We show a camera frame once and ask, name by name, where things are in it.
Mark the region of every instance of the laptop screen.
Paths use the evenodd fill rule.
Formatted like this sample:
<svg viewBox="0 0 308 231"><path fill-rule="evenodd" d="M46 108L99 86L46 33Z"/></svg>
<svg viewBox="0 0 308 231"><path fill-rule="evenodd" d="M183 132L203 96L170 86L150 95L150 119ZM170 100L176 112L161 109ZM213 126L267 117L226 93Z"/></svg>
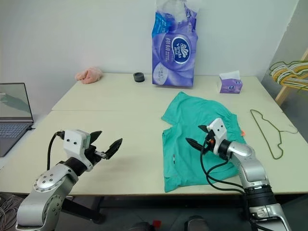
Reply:
<svg viewBox="0 0 308 231"><path fill-rule="evenodd" d="M0 121L33 122L24 83L0 83Z"/></svg>

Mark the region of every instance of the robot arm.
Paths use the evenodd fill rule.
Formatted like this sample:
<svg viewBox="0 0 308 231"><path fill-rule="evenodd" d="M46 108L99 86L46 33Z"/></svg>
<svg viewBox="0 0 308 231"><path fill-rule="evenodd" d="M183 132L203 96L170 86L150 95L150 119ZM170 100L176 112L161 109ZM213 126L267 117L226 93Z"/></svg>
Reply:
<svg viewBox="0 0 308 231"><path fill-rule="evenodd" d="M88 134L81 130L57 132L64 140L68 159L39 175L30 195L17 212L17 231L52 231L59 219L65 197L71 192L78 177L91 171L101 159L110 159L119 149L122 139L115 141L106 152L96 151L91 145L101 131Z"/></svg>
<svg viewBox="0 0 308 231"><path fill-rule="evenodd" d="M227 140L227 130L222 119L215 119L209 126L199 126L207 133L207 149L224 160L231 161L239 171L249 207L250 218L263 227L258 230L291 231L281 205L276 202L269 179L252 147ZM188 143L201 150L202 145L187 138Z"/></svg>

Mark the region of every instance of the tissue box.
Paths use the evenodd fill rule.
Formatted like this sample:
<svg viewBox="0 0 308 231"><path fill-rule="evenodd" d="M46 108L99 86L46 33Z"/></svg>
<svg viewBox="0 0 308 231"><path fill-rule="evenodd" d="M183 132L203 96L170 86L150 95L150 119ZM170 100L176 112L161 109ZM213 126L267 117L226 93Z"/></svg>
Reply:
<svg viewBox="0 0 308 231"><path fill-rule="evenodd" d="M243 83L240 79L240 72L233 71L221 73L219 75L218 90L220 93L235 93L241 92Z"/></svg>

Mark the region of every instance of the wooden chair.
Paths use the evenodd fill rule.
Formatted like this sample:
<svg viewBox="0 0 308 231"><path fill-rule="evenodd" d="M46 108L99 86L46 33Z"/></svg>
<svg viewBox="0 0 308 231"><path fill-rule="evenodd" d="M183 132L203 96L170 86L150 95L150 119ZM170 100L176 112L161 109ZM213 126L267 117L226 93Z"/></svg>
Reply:
<svg viewBox="0 0 308 231"><path fill-rule="evenodd" d="M306 52L304 53L303 57L301 58L302 61L308 61L308 49L306 50ZM283 86L280 90L280 92L278 93L277 97L275 98L276 103L281 106L281 104L283 103L283 101L287 98L287 96L290 94L291 92L291 87L287 87L287 86Z"/></svg>

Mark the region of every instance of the table leg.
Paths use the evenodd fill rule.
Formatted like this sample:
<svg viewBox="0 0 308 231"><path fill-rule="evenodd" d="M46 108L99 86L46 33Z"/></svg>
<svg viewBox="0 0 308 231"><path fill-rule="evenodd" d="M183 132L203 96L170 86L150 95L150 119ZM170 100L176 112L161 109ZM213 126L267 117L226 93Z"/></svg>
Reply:
<svg viewBox="0 0 308 231"><path fill-rule="evenodd" d="M67 199L64 200L61 211L79 218L92 220L96 224L102 224L105 221L105 216L100 214L98 210L89 209Z"/></svg>

